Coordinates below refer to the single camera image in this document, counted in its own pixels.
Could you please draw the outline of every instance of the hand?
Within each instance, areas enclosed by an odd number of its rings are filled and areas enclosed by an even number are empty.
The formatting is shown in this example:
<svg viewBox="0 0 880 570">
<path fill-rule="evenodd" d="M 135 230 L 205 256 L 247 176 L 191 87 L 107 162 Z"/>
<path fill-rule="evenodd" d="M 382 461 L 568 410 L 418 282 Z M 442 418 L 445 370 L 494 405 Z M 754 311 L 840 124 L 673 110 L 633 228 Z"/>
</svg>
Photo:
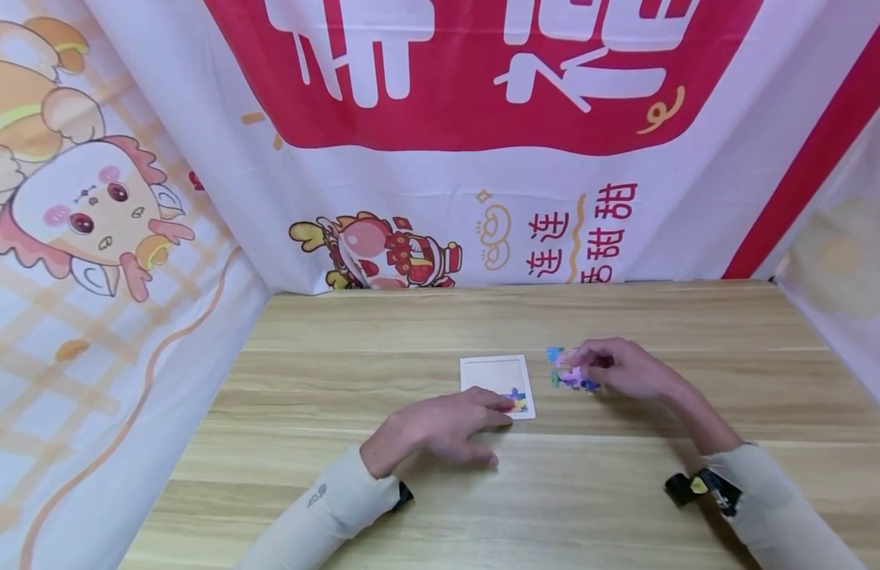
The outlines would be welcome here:
<svg viewBox="0 0 880 570">
<path fill-rule="evenodd" d="M 639 400 L 662 400 L 687 380 L 645 348 L 625 338 L 586 340 L 570 359 L 585 378 Z"/>
<path fill-rule="evenodd" d="M 427 450 L 453 463 L 495 466 L 497 456 L 486 445 L 471 442 L 478 431 L 512 424 L 504 412 L 509 397 L 482 388 L 408 404 L 394 412 L 370 439 L 360 455 L 370 474 L 380 479 L 418 450 Z"/>
</svg>

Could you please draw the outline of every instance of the table surface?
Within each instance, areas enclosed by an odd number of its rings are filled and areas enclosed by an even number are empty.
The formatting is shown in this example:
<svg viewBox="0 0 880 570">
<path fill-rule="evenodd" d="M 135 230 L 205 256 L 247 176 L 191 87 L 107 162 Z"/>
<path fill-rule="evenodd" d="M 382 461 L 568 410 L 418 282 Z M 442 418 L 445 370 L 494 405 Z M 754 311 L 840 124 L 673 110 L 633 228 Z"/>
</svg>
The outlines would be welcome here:
<svg viewBox="0 0 880 570">
<path fill-rule="evenodd" d="M 277 295 L 141 529 L 126 570 L 230 568 L 349 445 L 459 388 L 459 358 L 524 354 L 537 419 L 487 435 L 495 472 L 419 457 L 415 494 L 327 568 L 756 568 L 709 505 L 663 482 L 696 462 L 671 416 L 555 389 L 546 347 L 625 336 L 678 368 L 880 570 L 880 412 L 769 283 Z"/>
</svg>

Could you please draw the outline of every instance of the red banner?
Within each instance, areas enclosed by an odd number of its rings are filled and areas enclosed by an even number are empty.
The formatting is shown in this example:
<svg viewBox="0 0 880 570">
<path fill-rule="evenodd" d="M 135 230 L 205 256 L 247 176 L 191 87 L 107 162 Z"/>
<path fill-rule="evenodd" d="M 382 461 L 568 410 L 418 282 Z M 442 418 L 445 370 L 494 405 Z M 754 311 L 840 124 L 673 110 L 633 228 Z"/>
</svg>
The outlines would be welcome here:
<svg viewBox="0 0 880 570">
<path fill-rule="evenodd" d="M 605 156 L 679 137 L 763 0 L 205 0 L 294 146 Z"/>
</svg>

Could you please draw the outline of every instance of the red stripe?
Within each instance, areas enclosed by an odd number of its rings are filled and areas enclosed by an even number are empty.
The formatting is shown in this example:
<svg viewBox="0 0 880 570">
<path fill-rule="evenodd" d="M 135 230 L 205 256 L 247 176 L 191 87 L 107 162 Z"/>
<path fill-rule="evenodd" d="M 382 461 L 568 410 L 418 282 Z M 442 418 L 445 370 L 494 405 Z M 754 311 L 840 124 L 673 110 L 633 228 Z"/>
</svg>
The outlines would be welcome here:
<svg viewBox="0 0 880 570">
<path fill-rule="evenodd" d="M 880 25 L 794 157 L 722 279 L 751 277 L 880 108 Z"/>
</svg>

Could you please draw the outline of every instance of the beige sleeve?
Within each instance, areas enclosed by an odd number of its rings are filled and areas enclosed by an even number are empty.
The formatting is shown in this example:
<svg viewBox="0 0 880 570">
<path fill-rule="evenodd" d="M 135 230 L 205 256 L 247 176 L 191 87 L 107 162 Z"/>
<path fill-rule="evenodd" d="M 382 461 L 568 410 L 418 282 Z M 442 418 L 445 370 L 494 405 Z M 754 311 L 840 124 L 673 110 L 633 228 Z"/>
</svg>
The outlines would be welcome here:
<svg viewBox="0 0 880 570">
<path fill-rule="evenodd" d="M 398 479 L 376 480 L 352 446 L 261 535 L 239 570 L 315 570 L 398 503 Z"/>
<path fill-rule="evenodd" d="M 706 461 L 742 491 L 730 525 L 763 570 L 866 570 L 766 450 L 747 444 Z"/>
</svg>

